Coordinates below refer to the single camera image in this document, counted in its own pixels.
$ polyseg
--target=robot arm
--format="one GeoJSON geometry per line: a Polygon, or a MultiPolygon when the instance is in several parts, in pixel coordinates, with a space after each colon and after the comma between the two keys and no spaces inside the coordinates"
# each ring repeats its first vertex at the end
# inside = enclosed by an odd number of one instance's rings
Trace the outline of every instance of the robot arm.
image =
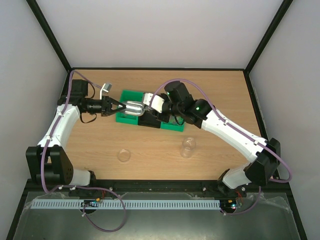
{"type": "Polygon", "coordinates": [[[229,120],[216,109],[220,117],[225,120],[225,122],[221,121],[206,100],[194,100],[186,86],[179,81],[168,83],[164,89],[166,94],[155,96],[151,106],[152,93],[145,93],[142,100],[159,121],[169,122],[170,116],[181,117],[186,123],[217,135],[247,159],[244,165],[227,169],[221,175],[218,180],[220,192],[227,194],[229,189],[235,189],[248,183],[255,183],[259,186],[265,186],[268,183],[279,162],[258,143],[267,146],[279,156],[280,143],[276,139],[272,138],[267,141],[263,137],[256,136],[229,120]],[[231,128],[229,124],[250,136],[254,141],[231,128]]]}
{"type": "Polygon", "coordinates": [[[81,119],[82,113],[91,115],[101,114],[101,116],[110,116],[116,112],[126,109],[126,105],[120,103],[109,96],[103,95],[109,92],[110,84],[103,85],[100,91],[100,99],[87,98],[88,82],[84,80],[73,80],[69,103],[62,113],[66,95],[62,95],[58,100],[55,117],[37,146],[28,147],[25,155],[33,182],[41,183],[41,158],[45,151],[44,179],[49,185],[75,185],[87,186],[90,183],[93,172],[80,170],[73,167],[65,149],[68,138],[78,119],[81,119]]]}

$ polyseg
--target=clear plastic cup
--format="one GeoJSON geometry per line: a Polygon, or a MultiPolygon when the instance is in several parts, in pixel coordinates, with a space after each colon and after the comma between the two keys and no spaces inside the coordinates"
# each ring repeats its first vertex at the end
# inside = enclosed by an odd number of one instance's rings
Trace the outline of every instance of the clear plastic cup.
{"type": "Polygon", "coordinates": [[[193,137],[186,137],[182,141],[180,154],[182,157],[188,159],[191,158],[196,148],[196,140],[193,137]]]}
{"type": "Polygon", "coordinates": [[[122,163],[128,162],[130,160],[131,153],[127,149],[121,149],[118,152],[118,160],[122,163]]]}

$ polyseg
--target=wooden tabletop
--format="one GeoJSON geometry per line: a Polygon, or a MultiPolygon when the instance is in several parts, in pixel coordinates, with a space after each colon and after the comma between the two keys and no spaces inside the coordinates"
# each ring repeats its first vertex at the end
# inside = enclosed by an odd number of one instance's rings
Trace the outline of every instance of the wooden tabletop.
{"type": "MultiPolygon", "coordinates": [[[[98,85],[112,83],[109,96],[119,100],[123,90],[154,92],[169,79],[184,78],[199,85],[213,104],[229,119],[260,136],[243,72],[175,70],[79,70],[98,85]]],[[[76,73],[73,79],[81,79],[76,73]]],[[[186,86],[194,99],[202,98],[186,86]]],[[[92,116],[83,115],[89,120],[92,116]]],[[[66,152],[73,166],[92,170],[97,179],[109,180],[216,180],[229,168],[245,163],[232,146],[212,133],[186,124],[184,132],[116,122],[115,115],[96,121],[76,122],[66,152]],[[196,140],[191,158],[180,155],[186,137],[196,140]],[[120,162],[121,149],[131,152],[120,162]]]]}

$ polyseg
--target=white cable channel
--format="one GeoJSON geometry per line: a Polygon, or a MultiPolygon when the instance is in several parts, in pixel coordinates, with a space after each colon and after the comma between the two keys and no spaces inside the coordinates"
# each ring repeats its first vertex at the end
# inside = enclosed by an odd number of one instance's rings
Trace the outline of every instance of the white cable channel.
{"type": "MultiPolygon", "coordinates": [[[[219,200],[123,200],[128,210],[220,210],[219,200]]],[[[87,209],[121,210],[119,200],[103,200],[92,203],[87,209]]],[[[84,200],[35,199],[31,209],[82,209],[84,200]]]]}

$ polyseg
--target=silver cylinder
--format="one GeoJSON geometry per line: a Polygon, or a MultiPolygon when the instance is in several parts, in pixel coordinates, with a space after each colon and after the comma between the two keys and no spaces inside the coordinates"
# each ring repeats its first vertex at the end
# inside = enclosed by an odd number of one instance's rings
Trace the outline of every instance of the silver cylinder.
{"type": "Polygon", "coordinates": [[[128,114],[132,116],[142,116],[145,113],[145,108],[142,102],[139,101],[123,101],[126,108],[121,111],[123,114],[128,114]]]}

